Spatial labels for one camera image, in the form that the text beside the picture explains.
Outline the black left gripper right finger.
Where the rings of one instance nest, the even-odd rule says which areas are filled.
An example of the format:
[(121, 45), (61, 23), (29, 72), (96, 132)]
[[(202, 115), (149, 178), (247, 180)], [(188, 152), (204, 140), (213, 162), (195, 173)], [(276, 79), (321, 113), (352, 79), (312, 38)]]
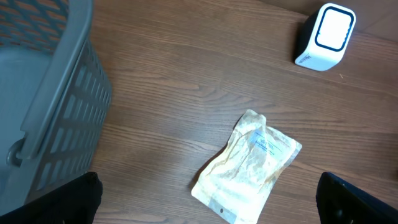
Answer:
[(397, 224), (397, 210), (331, 172), (318, 182), (316, 202), (321, 224)]

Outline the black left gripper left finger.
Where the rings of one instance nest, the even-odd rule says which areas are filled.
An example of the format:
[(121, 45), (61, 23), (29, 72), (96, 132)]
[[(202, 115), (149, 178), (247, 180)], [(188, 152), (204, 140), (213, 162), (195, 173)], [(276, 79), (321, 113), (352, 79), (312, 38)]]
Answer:
[(79, 178), (1, 216), (1, 224), (92, 224), (101, 204), (103, 184), (96, 172)]

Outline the beige paper pouch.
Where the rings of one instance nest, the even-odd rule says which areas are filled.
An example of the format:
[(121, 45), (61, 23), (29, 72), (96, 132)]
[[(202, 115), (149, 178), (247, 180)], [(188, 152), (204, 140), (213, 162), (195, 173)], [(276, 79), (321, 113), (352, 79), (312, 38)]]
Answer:
[(257, 223), (277, 179), (302, 145), (247, 110), (191, 194), (228, 223)]

